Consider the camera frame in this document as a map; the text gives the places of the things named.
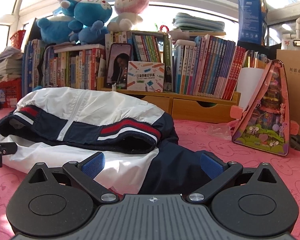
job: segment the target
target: pink toy box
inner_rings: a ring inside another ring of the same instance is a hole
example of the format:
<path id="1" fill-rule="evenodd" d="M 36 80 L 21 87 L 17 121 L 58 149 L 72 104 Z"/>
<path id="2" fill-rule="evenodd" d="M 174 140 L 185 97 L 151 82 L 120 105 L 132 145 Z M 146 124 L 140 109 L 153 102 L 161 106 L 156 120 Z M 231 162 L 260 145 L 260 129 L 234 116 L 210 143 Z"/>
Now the pink toy box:
<path id="1" fill-rule="evenodd" d="M 299 126 L 290 121 L 286 74 L 283 63 L 268 63 L 244 112 L 233 106 L 230 116 L 239 119 L 232 141 L 257 150 L 287 155 L 290 133 Z"/>

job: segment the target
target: gray ribbed plate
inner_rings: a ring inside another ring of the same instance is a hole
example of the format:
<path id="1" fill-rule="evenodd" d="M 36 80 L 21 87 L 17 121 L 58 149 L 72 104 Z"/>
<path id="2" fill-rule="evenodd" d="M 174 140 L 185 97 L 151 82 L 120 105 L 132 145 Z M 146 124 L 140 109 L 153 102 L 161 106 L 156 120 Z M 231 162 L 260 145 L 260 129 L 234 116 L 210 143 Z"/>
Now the gray ribbed plate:
<path id="1" fill-rule="evenodd" d="M 17 235 L 13 240 L 31 238 Z M 82 229 L 58 240 L 244 240 L 219 226 L 203 205 L 180 195 L 126 195 L 103 205 Z M 273 240 L 292 240 L 286 234 Z"/>

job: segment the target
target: silver bolt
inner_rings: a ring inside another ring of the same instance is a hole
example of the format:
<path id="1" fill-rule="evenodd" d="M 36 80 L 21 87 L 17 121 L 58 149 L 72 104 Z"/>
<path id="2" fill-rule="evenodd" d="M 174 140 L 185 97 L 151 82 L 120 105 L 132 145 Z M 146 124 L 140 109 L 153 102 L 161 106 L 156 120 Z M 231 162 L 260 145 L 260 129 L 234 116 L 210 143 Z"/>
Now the silver bolt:
<path id="1" fill-rule="evenodd" d="M 116 198 L 117 198 L 117 196 L 112 193 L 106 193 L 101 196 L 101 199 L 106 202 L 114 201 L 114 200 L 116 200 Z"/>
<path id="2" fill-rule="evenodd" d="M 189 199 L 191 201 L 202 201 L 204 200 L 204 195 L 200 194 L 200 193 L 192 193 L 189 195 Z"/>

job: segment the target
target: pink heart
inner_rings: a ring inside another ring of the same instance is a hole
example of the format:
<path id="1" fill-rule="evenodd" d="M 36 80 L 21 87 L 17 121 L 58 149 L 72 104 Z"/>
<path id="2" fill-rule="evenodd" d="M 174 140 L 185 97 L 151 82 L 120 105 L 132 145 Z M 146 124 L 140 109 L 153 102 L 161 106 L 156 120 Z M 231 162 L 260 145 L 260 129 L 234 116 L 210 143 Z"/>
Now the pink heart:
<path id="1" fill-rule="evenodd" d="M 265 134 L 265 133 L 262 133 L 259 135 L 259 139 L 260 139 L 260 142 L 265 142 L 267 139 L 268 139 L 268 135 Z"/>

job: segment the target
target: white paper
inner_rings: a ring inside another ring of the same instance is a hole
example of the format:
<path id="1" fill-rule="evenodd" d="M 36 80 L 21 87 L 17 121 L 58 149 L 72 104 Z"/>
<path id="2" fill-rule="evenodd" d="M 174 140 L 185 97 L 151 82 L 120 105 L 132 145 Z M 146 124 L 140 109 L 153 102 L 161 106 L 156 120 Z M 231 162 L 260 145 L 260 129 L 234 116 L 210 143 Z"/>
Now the white paper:
<path id="1" fill-rule="evenodd" d="M 259 83 L 263 69 L 242 68 L 238 77 L 237 92 L 241 93 L 239 106 L 245 109 Z"/>

